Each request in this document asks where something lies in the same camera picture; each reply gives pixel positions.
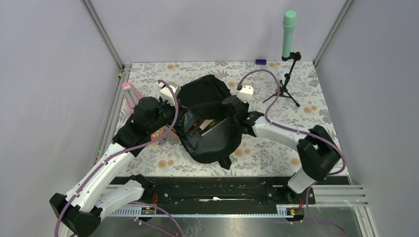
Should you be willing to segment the black student backpack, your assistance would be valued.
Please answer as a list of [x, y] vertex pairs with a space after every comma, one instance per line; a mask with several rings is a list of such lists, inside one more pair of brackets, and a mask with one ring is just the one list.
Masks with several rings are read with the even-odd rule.
[[181, 111], [174, 130], [193, 160], [203, 164], [218, 162], [230, 169], [229, 156], [242, 140], [238, 126], [226, 117], [222, 104], [231, 95], [227, 85], [214, 75], [181, 86], [177, 95]]

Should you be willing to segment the Evelyn Waugh paperback book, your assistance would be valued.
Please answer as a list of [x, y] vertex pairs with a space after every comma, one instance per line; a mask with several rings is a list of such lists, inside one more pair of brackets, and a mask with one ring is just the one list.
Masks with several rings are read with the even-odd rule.
[[200, 130], [204, 130], [208, 125], [210, 125], [213, 122], [213, 119], [206, 119], [204, 120], [201, 125], [199, 126]]

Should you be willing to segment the Three Days To See book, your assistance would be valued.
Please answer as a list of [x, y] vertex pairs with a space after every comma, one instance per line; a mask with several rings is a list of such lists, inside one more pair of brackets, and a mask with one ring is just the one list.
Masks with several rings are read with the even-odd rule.
[[201, 126], [206, 120], [204, 118], [198, 119], [188, 130], [187, 133], [193, 135], [195, 133], [202, 134]]

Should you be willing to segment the green fantasy cover book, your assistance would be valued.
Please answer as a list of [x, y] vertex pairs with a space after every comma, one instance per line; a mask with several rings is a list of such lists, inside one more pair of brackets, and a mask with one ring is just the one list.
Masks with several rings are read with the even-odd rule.
[[217, 128], [219, 125], [224, 123], [227, 120], [227, 118], [224, 118], [223, 120], [214, 120], [210, 125], [208, 125], [202, 132], [201, 136], [205, 136], [209, 132], [213, 131], [215, 128]]

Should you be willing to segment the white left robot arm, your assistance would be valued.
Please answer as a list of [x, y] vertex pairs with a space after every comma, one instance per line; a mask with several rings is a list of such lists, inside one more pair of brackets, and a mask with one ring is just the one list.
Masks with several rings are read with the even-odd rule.
[[49, 203], [57, 217], [54, 236], [88, 237], [112, 212], [139, 200], [147, 203], [153, 190], [144, 181], [132, 179], [122, 187], [103, 195], [102, 192], [116, 177], [121, 168], [139, 155], [148, 145], [164, 138], [152, 139], [152, 134], [169, 125], [173, 128], [181, 108], [174, 96], [143, 97], [134, 112], [112, 138], [100, 160], [72, 189], [65, 194], [55, 193]]

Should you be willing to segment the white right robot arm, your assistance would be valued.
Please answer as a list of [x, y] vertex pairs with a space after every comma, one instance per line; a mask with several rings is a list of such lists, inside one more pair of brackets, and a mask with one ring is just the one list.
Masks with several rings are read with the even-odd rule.
[[236, 95], [224, 99], [222, 106], [242, 134], [272, 140], [298, 153], [301, 168], [291, 176], [283, 190], [287, 202], [298, 202], [309, 186], [324, 180], [337, 162], [344, 160], [342, 152], [322, 126], [307, 130], [274, 122], [267, 114], [248, 112], [249, 105]]

